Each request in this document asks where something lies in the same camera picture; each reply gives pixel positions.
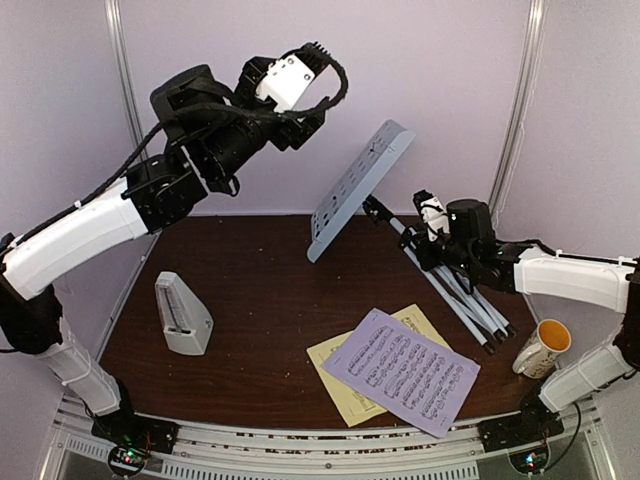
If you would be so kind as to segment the white folding music stand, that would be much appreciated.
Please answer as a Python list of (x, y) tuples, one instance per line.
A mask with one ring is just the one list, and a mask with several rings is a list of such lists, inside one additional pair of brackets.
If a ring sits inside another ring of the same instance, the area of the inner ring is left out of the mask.
[[(414, 138), (414, 132), (391, 119), (375, 132), (312, 214), (311, 244), (306, 252), (310, 262), (317, 262), (351, 218), (363, 211), (370, 219), (389, 224), (401, 236), (402, 252), (417, 268), (421, 267), (417, 248), (404, 235), (413, 229), (407, 228), (373, 196), (374, 189)], [(438, 266), (420, 273), (488, 354), (495, 352), (495, 342), (502, 343), (516, 335), (497, 308), (479, 291), (467, 293), (448, 268)]]

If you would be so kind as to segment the purple sheet music page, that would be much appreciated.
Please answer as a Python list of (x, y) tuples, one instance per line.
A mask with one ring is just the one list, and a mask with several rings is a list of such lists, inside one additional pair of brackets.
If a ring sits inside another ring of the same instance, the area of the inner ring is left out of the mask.
[(332, 377), (401, 420), (442, 439), (480, 366), (374, 308), (322, 364)]

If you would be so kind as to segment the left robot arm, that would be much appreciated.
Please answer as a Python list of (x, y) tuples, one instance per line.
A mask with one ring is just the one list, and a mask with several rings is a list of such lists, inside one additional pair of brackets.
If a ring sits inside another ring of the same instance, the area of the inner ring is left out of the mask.
[(150, 97), (161, 154), (134, 151), (87, 197), (21, 236), (1, 241), (1, 329), (17, 351), (42, 360), (117, 443), (148, 428), (126, 387), (94, 364), (70, 331), (54, 282), (122, 243), (185, 218), (211, 193), (235, 196), (238, 170), (265, 145), (300, 148), (348, 91), (346, 71), (320, 44), (248, 60), (235, 87), (205, 64)]

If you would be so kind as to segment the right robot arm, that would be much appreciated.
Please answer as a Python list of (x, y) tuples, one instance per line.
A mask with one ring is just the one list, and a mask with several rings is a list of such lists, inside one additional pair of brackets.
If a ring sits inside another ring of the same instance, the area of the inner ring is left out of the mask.
[(497, 239), (486, 203), (460, 199), (441, 204), (426, 191), (413, 196), (422, 222), (402, 240), (414, 247), (426, 271), (443, 267), (464, 292), (478, 285), (503, 293), (546, 295), (608, 308), (622, 314), (613, 339), (553, 373), (537, 398), (513, 419), (519, 440), (535, 440), (551, 424), (551, 413), (600, 390), (639, 368), (639, 261), (567, 254), (539, 239)]

